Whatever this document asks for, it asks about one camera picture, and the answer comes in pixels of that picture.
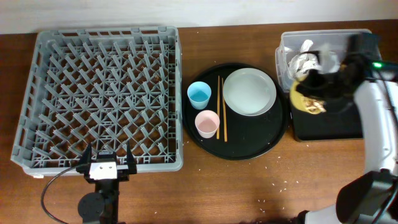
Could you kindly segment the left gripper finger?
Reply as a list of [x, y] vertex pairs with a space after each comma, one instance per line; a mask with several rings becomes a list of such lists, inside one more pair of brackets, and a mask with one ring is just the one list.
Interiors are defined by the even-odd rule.
[[83, 151], [82, 157], [80, 158], [80, 165], [87, 166], [91, 163], [91, 153], [92, 153], [92, 145], [89, 143], [86, 149]]
[[126, 144], [126, 162], [128, 168], [136, 168], [136, 160], [131, 152], [130, 144]]

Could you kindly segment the yellow bowl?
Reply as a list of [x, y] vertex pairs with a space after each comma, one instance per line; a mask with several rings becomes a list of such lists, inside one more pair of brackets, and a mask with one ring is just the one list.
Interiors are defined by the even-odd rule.
[[289, 93], [290, 102], [293, 104], [294, 108], [309, 113], [308, 111], [305, 110], [304, 105], [302, 103], [302, 98], [306, 96], [303, 96], [301, 93], [299, 93], [296, 90], [298, 84], [299, 84], [298, 81], [294, 81], [290, 88], [290, 93]]

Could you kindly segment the food scraps with rice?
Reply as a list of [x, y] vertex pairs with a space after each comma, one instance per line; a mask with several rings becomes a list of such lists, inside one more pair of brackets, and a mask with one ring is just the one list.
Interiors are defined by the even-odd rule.
[[324, 101], [303, 97], [302, 103], [305, 110], [311, 114], [320, 114], [326, 112], [326, 109], [324, 107]]

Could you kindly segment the white napkin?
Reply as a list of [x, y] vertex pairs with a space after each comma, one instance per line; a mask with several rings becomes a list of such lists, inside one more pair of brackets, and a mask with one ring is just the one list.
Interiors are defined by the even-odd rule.
[[300, 52], [288, 63], [288, 77], [292, 80], [305, 78], [310, 70], [320, 73], [334, 73], [339, 70], [338, 54], [331, 51], [330, 44], [314, 47], [312, 40], [305, 40]]

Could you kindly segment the pink plastic cup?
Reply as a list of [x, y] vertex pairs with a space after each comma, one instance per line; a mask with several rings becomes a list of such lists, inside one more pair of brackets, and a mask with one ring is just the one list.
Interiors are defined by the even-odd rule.
[[219, 116], [211, 110], [204, 110], [197, 114], [195, 127], [199, 135], [205, 139], [212, 138], [220, 126]]

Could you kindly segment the grey round plate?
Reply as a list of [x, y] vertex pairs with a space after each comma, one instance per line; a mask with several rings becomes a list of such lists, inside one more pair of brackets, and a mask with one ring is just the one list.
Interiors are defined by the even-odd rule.
[[224, 81], [223, 98], [235, 113], [258, 116], [272, 108], [277, 90], [267, 73], [256, 68], [241, 68], [228, 75]]

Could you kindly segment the blue plastic cup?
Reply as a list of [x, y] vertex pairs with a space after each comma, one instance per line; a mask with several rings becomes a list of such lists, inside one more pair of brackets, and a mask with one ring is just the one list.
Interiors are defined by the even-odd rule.
[[188, 87], [187, 95], [191, 105], [196, 110], [203, 110], [210, 100], [211, 88], [205, 82], [193, 82]]

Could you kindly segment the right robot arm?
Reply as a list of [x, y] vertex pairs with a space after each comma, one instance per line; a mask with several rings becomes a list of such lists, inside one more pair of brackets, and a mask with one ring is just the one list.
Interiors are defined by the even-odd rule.
[[303, 99], [330, 103], [351, 97], [365, 140], [365, 173], [344, 186], [336, 203], [303, 211], [296, 223], [397, 223], [397, 64], [349, 54], [335, 73], [310, 71], [290, 89], [293, 106]]

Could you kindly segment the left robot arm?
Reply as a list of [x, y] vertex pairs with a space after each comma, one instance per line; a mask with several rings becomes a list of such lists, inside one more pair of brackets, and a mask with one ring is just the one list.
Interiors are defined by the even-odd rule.
[[127, 182], [131, 174], [137, 173], [136, 160], [127, 145], [127, 167], [119, 169], [116, 153], [101, 152], [91, 160], [92, 146], [89, 144], [78, 161], [76, 171], [84, 175], [95, 190], [81, 198], [78, 213], [83, 223], [117, 223], [119, 207], [119, 183]]

